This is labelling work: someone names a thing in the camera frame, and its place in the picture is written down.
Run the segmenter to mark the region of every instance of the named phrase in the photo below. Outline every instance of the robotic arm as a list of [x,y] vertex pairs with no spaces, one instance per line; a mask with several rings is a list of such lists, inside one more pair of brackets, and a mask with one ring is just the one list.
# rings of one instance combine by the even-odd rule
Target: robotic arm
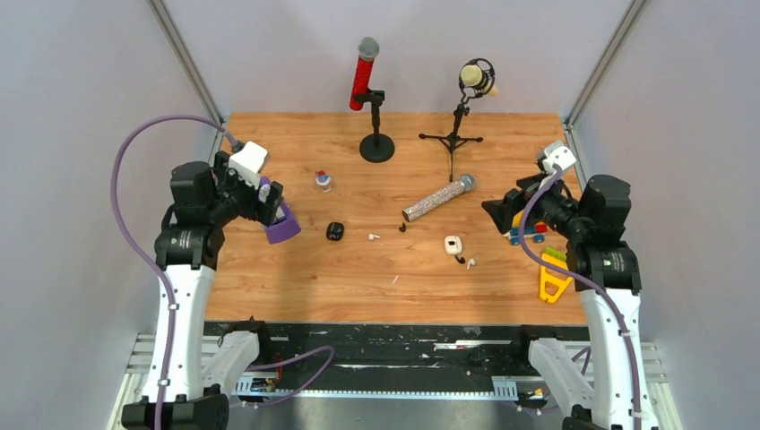
[[[160,405],[163,428],[226,428],[235,383],[260,353],[271,355],[266,326],[241,322],[223,338],[202,373],[204,313],[224,243],[222,228],[238,216],[268,227],[282,214],[282,185],[260,185],[267,159],[266,149],[249,142],[231,156],[217,152],[213,166],[196,161],[172,171],[174,203],[154,246],[156,263],[174,288],[175,303],[169,304],[161,283],[156,352],[142,400],[124,406],[124,427],[153,428]],[[161,352],[168,341],[173,352],[164,357]],[[161,378],[162,367],[168,369],[166,378]]]
[[[518,189],[507,192],[503,200],[483,202],[481,206],[502,234],[509,233],[518,212],[539,189],[553,179],[556,167],[564,172],[575,163],[572,152],[555,142],[539,153],[541,173],[517,181]],[[638,319],[641,304],[641,279],[634,252],[620,238],[631,209],[630,185],[614,176],[593,176],[580,201],[562,194],[561,179],[556,180],[533,206],[526,225],[543,221],[567,239],[567,264],[603,288],[624,319],[627,332],[621,331],[618,315],[610,303],[588,285],[575,282],[589,324],[594,362],[594,388],[586,382],[562,343],[554,338],[529,339],[531,366],[541,373],[567,417],[563,428],[609,430],[656,429],[657,417],[648,400],[646,384],[638,397],[641,412],[635,412],[630,355],[624,336],[632,341],[633,361],[638,380],[644,381]]]

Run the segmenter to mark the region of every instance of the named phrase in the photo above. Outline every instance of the gray wall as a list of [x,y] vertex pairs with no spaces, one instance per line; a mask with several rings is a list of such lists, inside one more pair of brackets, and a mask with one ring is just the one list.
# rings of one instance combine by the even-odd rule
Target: gray wall
[[[157,282],[110,212],[117,146],[143,120],[203,110],[144,1],[0,5],[2,428],[104,428]],[[127,152],[121,202],[152,239],[169,171],[212,133],[165,125]]]
[[650,2],[577,127],[633,186],[642,324],[684,428],[757,428],[760,4]]
[[453,111],[460,67],[483,56],[501,94],[473,112],[566,114],[629,0],[166,3],[225,115],[348,111],[365,36],[380,43],[370,88],[386,111]]

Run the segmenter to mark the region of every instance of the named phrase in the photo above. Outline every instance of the wooden tabletop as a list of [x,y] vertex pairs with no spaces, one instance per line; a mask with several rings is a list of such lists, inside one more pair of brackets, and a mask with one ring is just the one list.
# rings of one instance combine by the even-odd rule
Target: wooden tabletop
[[[358,143],[369,114],[234,114],[229,130],[270,152],[263,173],[284,186],[303,231],[269,245],[261,225],[237,219],[225,228],[206,317],[217,320],[346,323],[582,324],[572,286],[553,304],[538,297],[539,266],[502,237],[484,200],[501,199],[515,180],[538,173],[536,153],[563,139],[556,115],[470,114],[460,135],[483,136],[457,150],[454,176],[470,173],[475,189],[422,218],[402,223],[402,209],[448,184],[448,152],[419,133],[451,132],[451,114],[382,113],[381,132],[395,142],[382,164],[364,161]],[[332,177],[322,193],[315,172]],[[575,195],[574,172],[566,181]],[[346,226],[328,241],[331,221]],[[369,241],[370,233],[380,236]],[[462,238],[469,271],[446,255],[444,237]],[[543,244],[565,249],[548,233]]]

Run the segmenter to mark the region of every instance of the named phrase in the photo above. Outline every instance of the purple phone stand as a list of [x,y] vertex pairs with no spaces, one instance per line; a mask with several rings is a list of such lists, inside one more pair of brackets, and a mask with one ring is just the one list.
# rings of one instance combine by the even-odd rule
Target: purple phone stand
[[[261,184],[269,183],[269,178],[262,176]],[[271,245],[278,244],[279,242],[284,242],[301,232],[301,226],[298,225],[296,217],[293,215],[293,212],[290,210],[288,204],[285,203],[285,199],[282,199],[280,207],[285,213],[285,218],[278,218],[276,221],[274,221],[274,224],[270,225],[269,227],[264,227],[264,231],[266,231],[266,239]]]

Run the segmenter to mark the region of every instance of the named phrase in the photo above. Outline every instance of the red microphone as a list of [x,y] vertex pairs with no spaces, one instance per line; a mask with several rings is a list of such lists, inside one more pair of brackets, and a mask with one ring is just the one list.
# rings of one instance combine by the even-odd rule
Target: red microphone
[[375,57],[380,53],[380,45],[377,40],[372,38],[363,38],[358,44],[358,61],[357,72],[354,76],[354,86],[351,89],[351,100],[349,108],[361,110],[362,103],[354,100],[357,94],[364,94],[369,88],[369,75],[372,74],[372,65],[375,63]]

